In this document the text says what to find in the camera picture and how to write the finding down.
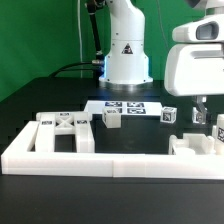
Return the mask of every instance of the logo on robot arm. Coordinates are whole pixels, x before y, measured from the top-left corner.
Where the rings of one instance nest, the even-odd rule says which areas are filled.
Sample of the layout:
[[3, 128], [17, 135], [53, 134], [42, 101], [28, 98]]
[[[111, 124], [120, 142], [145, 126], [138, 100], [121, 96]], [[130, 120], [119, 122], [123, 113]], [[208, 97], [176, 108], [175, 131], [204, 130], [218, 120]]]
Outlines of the logo on robot arm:
[[133, 54], [130, 44], [127, 44], [125, 46], [124, 50], [122, 51], [122, 54]]

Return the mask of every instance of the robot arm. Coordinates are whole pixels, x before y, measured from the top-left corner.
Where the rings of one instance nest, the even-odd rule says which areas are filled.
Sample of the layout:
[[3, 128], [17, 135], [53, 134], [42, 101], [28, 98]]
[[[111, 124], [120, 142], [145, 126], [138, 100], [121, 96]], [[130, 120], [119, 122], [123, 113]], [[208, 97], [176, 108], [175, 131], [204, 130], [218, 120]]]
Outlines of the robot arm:
[[100, 86], [131, 91], [150, 86], [149, 59], [144, 53], [143, 13], [131, 0], [89, 1], [94, 3], [96, 10], [106, 4], [111, 18], [111, 49], [105, 57], [105, 72], [99, 78]]

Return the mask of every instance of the white foam block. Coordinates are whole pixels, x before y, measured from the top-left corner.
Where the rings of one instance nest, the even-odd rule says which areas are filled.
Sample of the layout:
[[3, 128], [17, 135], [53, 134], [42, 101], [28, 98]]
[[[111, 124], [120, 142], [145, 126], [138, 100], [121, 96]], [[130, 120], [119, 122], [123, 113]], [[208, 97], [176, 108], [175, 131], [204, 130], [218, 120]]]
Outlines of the white foam block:
[[9, 145], [5, 152], [1, 155], [3, 174], [8, 174], [9, 154], [13, 154], [15, 155], [15, 157], [17, 157], [20, 153], [28, 152], [33, 148], [38, 125], [39, 122], [30, 121], [14, 139], [14, 141]]
[[112, 177], [111, 159], [79, 155], [44, 152], [11, 154], [3, 174]]
[[39, 126], [38, 121], [30, 121], [9, 145], [8, 151], [16, 150], [17, 152], [27, 152], [34, 146], [37, 129]]
[[224, 179], [222, 156], [146, 156], [146, 178]]
[[121, 113], [116, 108], [104, 107], [102, 120], [107, 128], [121, 128]]
[[55, 123], [55, 114], [44, 113], [41, 115], [35, 142], [36, 152], [54, 152]]
[[215, 151], [224, 155], [224, 114], [219, 114], [216, 125]]
[[89, 113], [76, 112], [74, 114], [74, 125], [77, 153], [94, 153], [95, 141], [89, 122]]
[[145, 177], [145, 160], [141, 158], [115, 159], [113, 163], [114, 177]]

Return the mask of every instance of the green wall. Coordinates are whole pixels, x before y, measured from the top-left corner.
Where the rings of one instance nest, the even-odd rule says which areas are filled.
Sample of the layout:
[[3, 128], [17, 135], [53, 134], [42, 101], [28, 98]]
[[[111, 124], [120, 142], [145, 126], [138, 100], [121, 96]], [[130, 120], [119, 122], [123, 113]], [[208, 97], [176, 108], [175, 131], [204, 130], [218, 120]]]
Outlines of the green wall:
[[[160, 29], [156, 0], [132, 0], [146, 16], [145, 52], [152, 60], [152, 76], [163, 79], [167, 49]], [[83, 60], [95, 57], [89, 17], [81, 0]], [[184, 0], [160, 0], [168, 47], [174, 45], [175, 26], [200, 18]], [[108, 9], [97, 13], [104, 53], [110, 48]], [[0, 1], [0, 101], [35, 77], [45, 77], [63, 65], [79, 62], [77, 0]]]

